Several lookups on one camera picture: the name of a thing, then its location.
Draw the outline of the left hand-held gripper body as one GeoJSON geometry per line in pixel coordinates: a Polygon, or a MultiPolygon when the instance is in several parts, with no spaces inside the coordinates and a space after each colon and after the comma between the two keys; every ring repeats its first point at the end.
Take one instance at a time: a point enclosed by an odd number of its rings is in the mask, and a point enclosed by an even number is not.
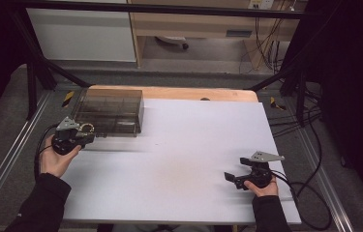
{"type": "Polygon", "coordinates": [[[69,154],[77,145],[84,147],[85,139],[78,136],[79,123],[69,116],[64,118],[56,127],[55,134],[51,139],[52,149],[59,155],[69,154]]]}

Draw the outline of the chair castor base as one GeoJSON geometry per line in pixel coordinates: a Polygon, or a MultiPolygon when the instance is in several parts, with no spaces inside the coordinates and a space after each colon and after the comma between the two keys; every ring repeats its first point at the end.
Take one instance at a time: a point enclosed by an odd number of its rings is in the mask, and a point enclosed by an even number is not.
{"type": "Polygon", "coordinates": [[[188,49],[189,48],[189,45],[187,44],[187,41],[186,41],[186,39],[184,37],[163,37],[163,36],[158,36],[157,39],[164,42],[164,43],[181,45],[183,49],[188,49]]]}

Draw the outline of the white cabinet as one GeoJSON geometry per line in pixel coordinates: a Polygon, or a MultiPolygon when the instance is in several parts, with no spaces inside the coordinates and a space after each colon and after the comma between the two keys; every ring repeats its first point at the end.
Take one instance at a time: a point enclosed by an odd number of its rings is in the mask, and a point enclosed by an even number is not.
{"type": "Polygon", "coordinates": [[[136,60],[128,13],[42,9],[27,13],[47,59],[136,60]]]}

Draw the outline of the light wooden desk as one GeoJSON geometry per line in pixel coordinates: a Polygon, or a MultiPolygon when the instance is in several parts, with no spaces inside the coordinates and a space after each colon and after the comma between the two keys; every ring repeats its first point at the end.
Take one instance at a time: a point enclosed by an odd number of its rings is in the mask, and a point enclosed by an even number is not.
{"type": "MultiPolygon", "coordinates": [[[[250,0],[127,0],[129,4],[199,6],[249,10],[250,0]]],[[[296,0],[274,0],[270,10],[289,12],[296,0]]],[[[136,39],[136,59],[141,60],[147,37],[238,39],[244,42],[256,69],[274,42],[289,42],[298,26],[297,19],[244,18],[192,14],[130,14],[136,39]]]]}

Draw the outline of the dark transparent storage box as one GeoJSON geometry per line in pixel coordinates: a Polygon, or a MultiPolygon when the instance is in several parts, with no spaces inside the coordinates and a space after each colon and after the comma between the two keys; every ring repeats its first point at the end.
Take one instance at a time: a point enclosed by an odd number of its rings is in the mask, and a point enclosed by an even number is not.
{"type": "Polygon", "coordinates": [[[137,136],[143,114],[139,89],[86,89],[78,97],[72,117],[80,125],[91,124],[98,137],[137,136]]]}

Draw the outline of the person's left hand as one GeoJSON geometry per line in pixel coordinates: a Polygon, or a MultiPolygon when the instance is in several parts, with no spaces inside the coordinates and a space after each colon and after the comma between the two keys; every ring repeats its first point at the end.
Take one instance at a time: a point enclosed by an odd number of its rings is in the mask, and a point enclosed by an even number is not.
{"type": "Polygon", "coordinates": [[[51,174],[61,178],[78,155],[81,146],[75,146],[67,155],[59,155],[52,149],[51,141],[52,135],[45,140],[45,149],[40,153],[39,171],[41,174],[51,174]]]}

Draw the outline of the aluminium floor rail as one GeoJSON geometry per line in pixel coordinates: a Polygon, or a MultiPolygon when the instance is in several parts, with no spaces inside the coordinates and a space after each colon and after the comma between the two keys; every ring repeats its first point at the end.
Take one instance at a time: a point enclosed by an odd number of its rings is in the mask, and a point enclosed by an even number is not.
{"type": "Polygon", "coordinates": [[[315,135],[311,135],[306,128],[298,129],[297,134],[309,164],[314,170],[318,171],[316,180],[338,231],[354,232],[354,228],[343,207],[341,199],[330,181],[328,173],[323,167],[323,150],[319,138],[315,135]]]}
{"type": "Polygon", "coordinates": [[[36,127],[39,119],[41,118],[45,107],[48,104],[48,101],[53,97],[52,91],[45,91],[40,97],[37,103],[37,111],[33,114],[33,116],[27,120],[19,134],[17,135],[12,147],[7,152],[6,156],[2,160],[0,164],[0,189],[4,185],[7,177],[9,176],[10,171],[12,170],[15,161],[17,160],[19,154],[21,153],[24,145],[30,137],[33,129],[36,127]]]}

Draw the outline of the white power strip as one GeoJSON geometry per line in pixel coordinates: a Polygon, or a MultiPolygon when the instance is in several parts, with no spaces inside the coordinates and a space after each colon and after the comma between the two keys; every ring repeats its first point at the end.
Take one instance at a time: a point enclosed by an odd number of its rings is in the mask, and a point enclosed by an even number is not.
{"type": "Polygon", "coordinates": [[[270,10],[274,0],[250,0],[248,8],[256,10],[270,10]]]}

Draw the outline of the person's right hand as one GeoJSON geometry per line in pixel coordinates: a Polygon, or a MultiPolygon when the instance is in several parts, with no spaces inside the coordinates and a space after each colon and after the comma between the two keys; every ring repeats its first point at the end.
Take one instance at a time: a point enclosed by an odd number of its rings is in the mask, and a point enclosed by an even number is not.
{"type": "Polygon", "coordinates": [[[265,188],[259,188],[254,183],[252,183],[251,181],[245,181],[244,185],[250,191],[252,191],[257,197],[278,196],[279,195],[277,180],[276,180],[275,176],[272,177],[269,185],[267,187],[265,187],[265,188]]]}

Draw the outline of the black metal frame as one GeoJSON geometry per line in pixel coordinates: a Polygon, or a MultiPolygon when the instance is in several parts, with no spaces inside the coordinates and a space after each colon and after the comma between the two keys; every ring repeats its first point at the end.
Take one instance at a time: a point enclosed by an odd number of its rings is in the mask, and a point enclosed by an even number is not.
{"type": "Polygon", "coordinates": [[[101,3],[101,2],[77,2],[77,1],[47,1],[47,0],[10,0],[7,3],[9,15],[26,45],[25,54],[32,65],[28,65],[28,90],[29,90],[29,114],[30,119],[36,111],[36,90],[33,86],[35,76],[38,77],[45,89],[53,90],[56,86],[50,70],[61,74],[72,83],[88,88],[91,86],[80,78],[65,71],[58,65],[49,61],[41,52],[38,44],[25,26],[19,12],[28,9],[67,10],[67,11],[90,11],[90,12],[118,12],[118,13],[141,13],[141,14],[167,14],[167,15],[211,15],[211,16],[235,16],[253,18],[278,18],[278,19],[315,19],[317,13],[284,12],[277,10],[244,10],[232,8],[214,8],[198,6],[175,6],[175,5],[148,5],[127,3],[101,3]]]}

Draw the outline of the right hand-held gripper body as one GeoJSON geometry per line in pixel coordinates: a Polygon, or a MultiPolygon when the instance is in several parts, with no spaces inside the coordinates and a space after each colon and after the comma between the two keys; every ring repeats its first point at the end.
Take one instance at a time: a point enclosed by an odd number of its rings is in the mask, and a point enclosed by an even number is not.
{"type": "Polygon", "coordinates": [[[266,188],[272,180],[270,161],[284,160],[284,156],[256,151],[248,158],[248,165],[252,167],[250,181],[260,189],[266,188]]]}

